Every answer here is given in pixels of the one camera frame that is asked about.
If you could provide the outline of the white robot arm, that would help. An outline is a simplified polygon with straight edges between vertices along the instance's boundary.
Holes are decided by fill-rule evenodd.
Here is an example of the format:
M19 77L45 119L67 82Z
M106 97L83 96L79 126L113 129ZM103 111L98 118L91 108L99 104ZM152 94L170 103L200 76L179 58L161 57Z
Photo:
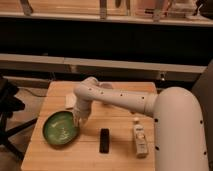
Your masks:
M204 119L197 98L187 89L161 93L107 89L89 77L74 88L73 112L87 118L93 101L101 101L154 120L155 171L209 171Z

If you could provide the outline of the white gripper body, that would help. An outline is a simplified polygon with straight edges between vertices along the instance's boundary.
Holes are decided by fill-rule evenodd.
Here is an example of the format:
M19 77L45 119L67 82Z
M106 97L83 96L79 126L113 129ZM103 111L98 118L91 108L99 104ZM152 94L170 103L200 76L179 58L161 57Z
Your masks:
M76 126L84 124L91 114L90 102L76 102L73 108L74 123Z

